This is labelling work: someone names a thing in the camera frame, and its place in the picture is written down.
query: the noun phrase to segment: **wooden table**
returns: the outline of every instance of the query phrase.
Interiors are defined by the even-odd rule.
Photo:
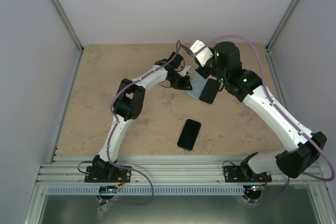
[[[256,57],[247,44],[240,48],[243,67],[259,73]],[[256,44],[265,68],[267,83],[275,94],[265,53]],[[175,45],[90,45],[82,55],[76,82],[66,112],[56,155],[96,155],[111,126],[110,103],[123,78],[133,79],[153,64],[168,58]],[[187,65],[196,63],[181,53]],[[186,119],[202,127],[191,152],[176,143]],[[186,91],[159,85],[146,92],[143,110],[130,126],[121,155],[240,155],[283,148],[266,123],[250,108],[225,90],[212,105],[193,99]]]

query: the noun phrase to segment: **white wall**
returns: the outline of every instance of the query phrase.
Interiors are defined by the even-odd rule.
[[[209,41],[239,34],[267,43],[291,0],[60,0],[82,44]]]
[[[271,56],[290,111],[328,137],[324,150],[336,165],[335,0],[301,0]],[[328,186],[336,206],[336,182]]]
[[[21,223],[79,54],[50,0],[0,0],[0,222]]]

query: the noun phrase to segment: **beige surface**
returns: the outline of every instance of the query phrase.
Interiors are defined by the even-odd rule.
[[[247,44],[240,48],[243,67],[259,73],[257,60]],[[264,51],[256,44],[273,93]],[[123,78],[133,79],[174,50],[173,44],[90,45],[84,50],[76,83],[60,136],[57,155],[96,155],[110,129],[110,103]],[[182,53],[186,64],[195,62]],[[186,119],[201,122],[194,149],[176,146]],[[155,86],[146,92],[141,115],[130,126],[121,155],[238,155],[275,151],[282,144],[250,108],[224,90],[212,105],[193,99],[186,91]]]

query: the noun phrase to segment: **gray floor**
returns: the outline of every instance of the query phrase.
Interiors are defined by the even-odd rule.
[[[276,195],[281,186],[269,186],[262,198]],[[141,202],[143,197],[123,199]],[[48,196],[40,224],[93,223],[319,223],[310,193],[289,188],[270,203],[252,206],[240,196],[160,196],[144,207],[113,204],[98,220],[94,196]]]

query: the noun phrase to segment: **black smartphone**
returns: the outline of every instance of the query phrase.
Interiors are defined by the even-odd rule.
[[[187,121],[185,121],[179,141],[177,142],[178,147],[187,151],[191,151],[196,142],[198,133],[200,132],[200,128],[201,123],[187,119]]]
[[[218,93],[218,83],[214,79],[208,79],[199,99],[203,102],[212,104]]]

